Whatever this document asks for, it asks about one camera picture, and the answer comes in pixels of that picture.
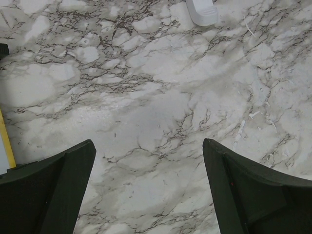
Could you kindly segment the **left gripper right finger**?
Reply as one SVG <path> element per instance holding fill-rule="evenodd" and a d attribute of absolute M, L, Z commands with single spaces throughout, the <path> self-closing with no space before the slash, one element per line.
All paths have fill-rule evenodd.
<path fill-rule="evenodd" d="M 310 234 L 312 182 L 268 168 L 213 139 L 203 157 L 222 234 Z"/>

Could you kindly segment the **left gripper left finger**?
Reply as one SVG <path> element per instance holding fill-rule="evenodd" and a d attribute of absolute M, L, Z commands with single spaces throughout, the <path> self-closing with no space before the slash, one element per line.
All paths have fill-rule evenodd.
<path fill-rule="evenodd" d="M 71 234 L 96 157 L 85 140 L 0 176 L 2 234 Z"/>

